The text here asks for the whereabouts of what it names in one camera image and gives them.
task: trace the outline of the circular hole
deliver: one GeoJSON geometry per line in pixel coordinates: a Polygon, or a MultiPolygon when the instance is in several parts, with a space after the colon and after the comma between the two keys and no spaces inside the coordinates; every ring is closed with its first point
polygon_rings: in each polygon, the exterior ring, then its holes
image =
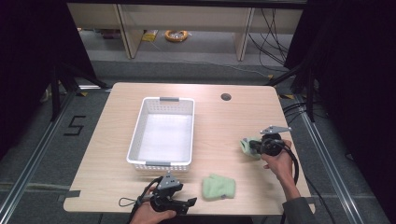
{"type": "Polygon", "coordinates": [[[229,100],[231,100],[231,95],[230,95],[229,93],[223,93],[223,94],[221,95],[221,99],[222,99],[223,101],[229,101],[229,100]]]}

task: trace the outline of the green cloth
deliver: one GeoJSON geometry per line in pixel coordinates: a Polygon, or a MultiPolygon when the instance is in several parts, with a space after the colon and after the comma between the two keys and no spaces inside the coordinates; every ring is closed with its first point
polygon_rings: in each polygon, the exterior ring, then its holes
{"type": "Polygon", "coordinates": [[[260,138],[257,138],[257,137],[247,137],[247,138],[244,138],[243,140],[239,141],[239,144],[240,144],[240,146],[242,148],[242,151],[246,155],[248,155],[249,157],[252,157],[252,158],[254,158],[254,159],[256,159],[258,161],[259,159],[262,158],[262,155],[260,155],[260,154],[258,154],[256,152],[253,152],[253,149],[250,148],[249,142],[251,140],[253,140],[253,141],[261,141],[260,138]]]}
{"type": "Polygon", "coordinates": [[[204,178],[203,195],[209,200],[232,199],[235,196],[235,180],[212,174],[204,178]]]}

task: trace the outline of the white plastic basket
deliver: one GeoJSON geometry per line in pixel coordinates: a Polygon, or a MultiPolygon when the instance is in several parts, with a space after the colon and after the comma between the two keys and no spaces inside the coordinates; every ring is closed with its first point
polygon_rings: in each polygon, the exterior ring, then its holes
{"type": "Polygon", "coordinates": [[[191,98],[143,99],[127,161],[136,170],[187,172],[192,156],[194,106],[191,98]]]}

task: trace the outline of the hand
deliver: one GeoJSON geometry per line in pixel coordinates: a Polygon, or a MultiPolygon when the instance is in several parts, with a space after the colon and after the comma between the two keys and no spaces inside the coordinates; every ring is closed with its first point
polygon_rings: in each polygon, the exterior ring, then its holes
{"type": "MultiPolygon", "coordinates": [[[[288,147],[291,147],[291,141],[283,140],[283,142],[285,142],[288,147]]],[[[274,157],[262,154],[262,159],[267,162],[267,164],[264,165],[264,169],[271,169],[279,180],[283,191],[285,191],[287,201],[301,197],[292,176],[292,160],[285,149],[282,149],[282,151],[274,157]]]]}
{"type": "Polygon", "coordinates": [[[149,202],[142,203],[137,209],[134,217],[130,224],[157,224],[164,219],[169,219],[176,216],[176,212],[173,210],[167,210],[164,212],[156,212],[149,202]]]}

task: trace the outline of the wooden table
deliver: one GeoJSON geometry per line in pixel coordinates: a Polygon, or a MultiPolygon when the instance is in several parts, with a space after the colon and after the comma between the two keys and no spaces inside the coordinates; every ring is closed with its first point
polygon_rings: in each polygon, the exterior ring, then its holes
{"type": "MultiPolygon", "coordinates": [[[[120,198],[136,199],[150,181],[165,174],[136,171],[126,161],[142,100],[148,96],[189,97],[195,101],[191,168],[187,173],[173,173],[184,184],[174,199],[198,198],[189,214],[283,213],[281,204],[286,200],[276,176],[262,168],[264,161],[245,155],[239,145],[244,137],[261,137],[260,130],[270,125],[287,127],[275,89],[153,83],[114,85],[70,189],[80,190],[80,194],[66,198],[66,211],[129,213],[132,206],[120,207],[120,198]],[[229,93],[232,99],[222,100],[223,93],[229,93]],[[210,174],[235,180],[234,199],[209,202],[203,198],[202,182],[210,174]]],[[[281,136],[292,141],[290,133],[281,136]]],[[[311,196],[301,168],[297,187],[302,196],[311,196]]]]}

